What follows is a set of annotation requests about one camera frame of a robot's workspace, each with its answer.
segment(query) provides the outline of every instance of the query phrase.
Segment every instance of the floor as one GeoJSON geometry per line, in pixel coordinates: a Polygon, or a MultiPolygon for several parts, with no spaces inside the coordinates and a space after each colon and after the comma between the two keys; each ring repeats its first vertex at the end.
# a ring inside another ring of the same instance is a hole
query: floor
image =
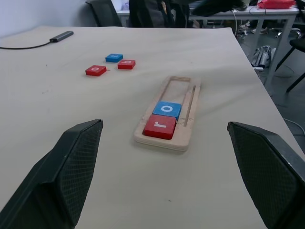
{"type": "MultiPolygon", "coordinates": [[[[263,45],[270,45],[276,47],[278,39],[275,39],[275,33],[270,32],[266,35],[261,35],[259,40],[259,47],[263,45]]],[[[248,34],[243,41],[239,41],[240,45],[248,56],[249,47],[252,45],[253,34],[248,34]]],[[[290,39],[294,39],[295,35],[291,34],[290,39]]],[[[282,50],[281,55],[284,56],[290,45],[287,42],[286,47],[282,50]]],[[[286,89],[303,73],[305,72],[305,66],[289,66],[289,59],[285,62],[275,73],[275,77],[272,82],[272,90],[269,92],[272,100],[274,101],[277,109],[284,119],[289,119],[293,122],[301,125],[305,129],[305,80],[299,83],[290,93],[285,93],[286,89]]],[[[262,82],[265,81],[265,73],[259,74],[259,78],[262,82]]],[[[300,145],[301,149],[305,153],[305,135],[300,127],[296,124],[286,121],[289,129],[300,145]]]]}

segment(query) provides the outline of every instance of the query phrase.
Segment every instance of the wooden tray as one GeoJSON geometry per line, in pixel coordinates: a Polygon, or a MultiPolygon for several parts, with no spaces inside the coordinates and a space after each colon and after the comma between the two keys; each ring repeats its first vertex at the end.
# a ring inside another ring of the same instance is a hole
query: wooden tray
{"type": "Polygon", "coordinates": [[[188,148],[195,112],[200,91],[201,81],[187,77],[168,77],[162,83],[161,91],[149,105],[145,115],[140,120],[134,132],[134,140],[143,144],[185,151],[188,148]],[[159,101],[181,103],[181,113],[171,140],[145,136],[143,130],[159,101]]]}

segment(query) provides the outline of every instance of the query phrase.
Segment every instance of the red object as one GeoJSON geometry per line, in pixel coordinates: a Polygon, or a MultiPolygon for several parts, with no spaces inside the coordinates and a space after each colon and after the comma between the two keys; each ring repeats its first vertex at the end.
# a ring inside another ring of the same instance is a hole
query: red object
{"type": "Polygon", "coordinates": [[[86,75],[100,76],[107,71],[105,66],[93,65],[86,70],[86,75]]]}
{"type": "Polygon", "coordinates": [[[295,0],[262,0],[257,5],[262,9],[289,9],[295,0]]]}
{"type": "Polygon", "coordinates": [[[152,114],[144,128],[144,135],[170,140],[176,127],[176,118],[152,114]]]}
{"type": "Polygon", "coordinates": [[[118,63],[118,69],[133,69],[135,61],[133,60],[121,60],[118,63]]]}

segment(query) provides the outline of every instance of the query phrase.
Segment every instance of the wooden block holder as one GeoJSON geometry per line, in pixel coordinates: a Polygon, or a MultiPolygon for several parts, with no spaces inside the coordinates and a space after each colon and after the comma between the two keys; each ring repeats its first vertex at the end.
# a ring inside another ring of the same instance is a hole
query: wooden block holder
{"type": "Polygon", "coordinates": [[[140,120],[140,123],[138,124],[134,132],[134,140],[147,145],[159,146],[178,151],[186,151],[190,142],[192,127],[195,120],[195,112],[197,108],[200,85],[201,81],[199,79],[176,76],[166,78],[166,80],[162,83],[161,91],[155,97],[153,102],[146,110],[145,115],[140,120]],[[153,113],[153,110],[156,107],[157,103],[162,99],[171,80],[189,82],[189,86],[183,99],[181,113],[176,124],[173,138],[171,140],[164,140],[160,138],[145,136],[143,134],[145,125],[149,117],[153,113]]]}

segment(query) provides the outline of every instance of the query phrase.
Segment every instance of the table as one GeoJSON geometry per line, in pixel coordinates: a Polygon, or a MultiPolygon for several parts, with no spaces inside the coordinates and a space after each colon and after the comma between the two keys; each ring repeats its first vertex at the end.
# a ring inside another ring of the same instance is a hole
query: table
{"type": "Polygon", "coordinates": [[[66,129],[101,118],[95,172],[77,229],[265,229],[243,184],[227,123],[276,132],[305,156],[232,30],[40,27],[2,45],[38,45],[68,30],[75,34],[60,43],[0,51],[0,208],[66,129]],[[137,64],[118,70],[104,62],[109,53],[137,64]],[[109,71],[87,77],[85,69],[94,64],[109,71]],[[132,139],[167,76],[202,81],[183,155],[132,139]]]}
{"type": "MultiPolygon", "coordinates": [[[[126,21],[129,18],[129,10],[122,10],[117,12],[117,14],[120,17],[123,26],[127,26],[126,21]]],[[[234,14],[238,20],[258,20],[256,31],[260,31],[262,29],[264,20],[286,20],[283,33],[279,39],[279,43],[277,45],[274,54],[273,61],[271,62],[269,67],[268,77],[265,81],[265,87],[268,90],[270,90],[271,82],[276,70],[276,66],[281,60],[281,57],[278,54],[280,53],[280,50],[285,46],[285,43],[287,42],[288,35],[295,21],[295,17],[298,14],[298,9],[289,8],[286,10],[263,10],[263,9],[259,9],[257,6],[255,7],[250,6],[245,11],[234,10],[234,14]]],[[[231,11],[228,11],[228,12],[220,12],[210,17],[200,17],[195,15],[190,15],[190,20],[235,20],[235,17],[231,11]]],[[[257,48],[259,37],[260,34],[256,33],[253,40],[253,46],[251,47],[249,53],[250,61],[252,60],[254,52],[257,48]]]]}

